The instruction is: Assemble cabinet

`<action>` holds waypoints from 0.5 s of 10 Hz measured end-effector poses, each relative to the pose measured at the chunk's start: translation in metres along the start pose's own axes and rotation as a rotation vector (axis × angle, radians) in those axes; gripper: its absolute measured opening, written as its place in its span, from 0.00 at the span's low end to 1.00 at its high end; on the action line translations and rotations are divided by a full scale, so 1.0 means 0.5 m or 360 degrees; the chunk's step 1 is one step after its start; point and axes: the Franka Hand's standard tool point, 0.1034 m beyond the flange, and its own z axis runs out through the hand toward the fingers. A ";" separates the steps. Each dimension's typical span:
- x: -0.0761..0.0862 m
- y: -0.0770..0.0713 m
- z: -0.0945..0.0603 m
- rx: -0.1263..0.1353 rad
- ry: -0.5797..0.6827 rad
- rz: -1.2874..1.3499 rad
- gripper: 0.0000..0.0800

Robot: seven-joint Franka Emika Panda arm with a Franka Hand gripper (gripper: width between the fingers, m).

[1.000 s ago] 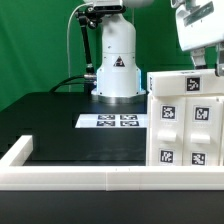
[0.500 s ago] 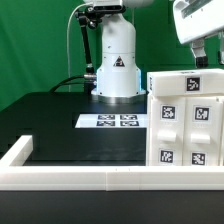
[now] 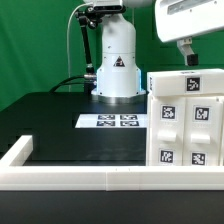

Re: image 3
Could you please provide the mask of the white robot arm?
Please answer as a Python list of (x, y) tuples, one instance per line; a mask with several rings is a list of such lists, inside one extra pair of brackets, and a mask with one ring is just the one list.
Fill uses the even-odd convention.
[(192, 38), (224, 29), (224, 0), (83, 0), (88, 20), (102, 25), (102, 64), (91, 95), (98, 101), (129, 103), (142, 98), (141, 72), (136, 65), (136, 30), (123, 17), (128, 8), (152, 5), (162, 42), (175, 41), (187, 66), (199, 56)]

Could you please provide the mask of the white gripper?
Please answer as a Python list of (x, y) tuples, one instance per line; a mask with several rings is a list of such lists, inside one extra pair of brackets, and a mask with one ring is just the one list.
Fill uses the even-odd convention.
[(224, 0), (156, 0), (155, 19), (160, 40), (178, 40), (185, 65), (197, 66), (191, 37), (224, 29)]

